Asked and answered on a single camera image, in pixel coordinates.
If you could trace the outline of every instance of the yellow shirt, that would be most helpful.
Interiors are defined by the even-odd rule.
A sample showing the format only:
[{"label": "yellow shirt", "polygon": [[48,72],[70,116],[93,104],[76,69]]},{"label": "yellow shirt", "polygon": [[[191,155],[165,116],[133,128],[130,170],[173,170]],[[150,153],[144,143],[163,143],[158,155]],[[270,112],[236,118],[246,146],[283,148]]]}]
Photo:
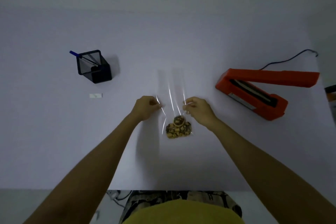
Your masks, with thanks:
[{"label": "yellow shirt", "polygon": [[172,200],[159,205],[141,209],[132,214],[124,224],[188,224],[224,223],[244,224],[231,209],[190,200]]}]

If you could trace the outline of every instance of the small label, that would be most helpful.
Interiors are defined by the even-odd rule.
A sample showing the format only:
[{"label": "small label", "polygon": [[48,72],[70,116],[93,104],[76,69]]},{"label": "small label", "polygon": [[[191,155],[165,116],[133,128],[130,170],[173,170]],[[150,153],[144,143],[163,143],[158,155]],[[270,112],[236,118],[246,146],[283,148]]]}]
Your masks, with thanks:
[{"label": "small label", "polygon": [[255,107],[253,105],[251,105],[250,103],[246,102],[244,99],[241,99],[240,97],[238,97],[237,95],[230,93],[228,96],[232,97],[234,100],[238,101],[239,103],[245,105],[247,108],[254,110]]},{"label": "small label", "polygon": [[95,93],[95,94],[89,94],[90,98],[102,98],[103,94],[101,93]]}]

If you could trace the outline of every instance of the orange heat sealer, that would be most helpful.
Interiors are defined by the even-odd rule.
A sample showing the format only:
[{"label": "orange heat sealer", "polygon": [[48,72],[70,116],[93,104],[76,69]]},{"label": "orange heat sealer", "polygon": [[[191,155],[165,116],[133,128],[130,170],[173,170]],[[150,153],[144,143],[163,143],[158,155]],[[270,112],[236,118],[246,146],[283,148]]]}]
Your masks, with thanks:
[{"label": "orange heat sealer", "polygon": [[216,83],[216,89],[242,103],[266,120],[285,114],[288,101],[276,94],[268,94],[249,82],[310,88],[319,78],[317,72],[267,71],[230,68]]}]

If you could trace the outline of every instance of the hand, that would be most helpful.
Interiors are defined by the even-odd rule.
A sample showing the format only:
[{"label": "hand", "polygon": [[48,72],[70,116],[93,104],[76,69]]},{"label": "hand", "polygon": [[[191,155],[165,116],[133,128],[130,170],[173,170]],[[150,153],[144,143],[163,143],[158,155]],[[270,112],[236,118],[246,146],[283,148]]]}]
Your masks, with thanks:
[{"label": "hand", "polygon": [[183,110],[191,114],[191,117],[193,117],[199,124],[207,127],[209,130],[211,130],[214,122],[218,120],[208,102],[202,98],[188,98],[185,101]]},{"label": "hand", "polygon": [[159,110],[161,107],[153,96],[142,96],[135,102],[131,114],[140,122],[147,120],[153,112]]}]

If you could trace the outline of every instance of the snack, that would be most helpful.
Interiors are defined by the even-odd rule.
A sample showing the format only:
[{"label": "snack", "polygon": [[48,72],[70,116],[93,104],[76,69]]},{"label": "snack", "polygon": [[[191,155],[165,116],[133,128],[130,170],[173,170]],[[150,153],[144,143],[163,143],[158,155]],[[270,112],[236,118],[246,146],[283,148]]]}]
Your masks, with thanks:
[{"label": "snack", "polygon": [[166,126],[167,137],[170,139],[188,136],[191,133],[191,124],[182,116],[176,116],[173,123]]}]

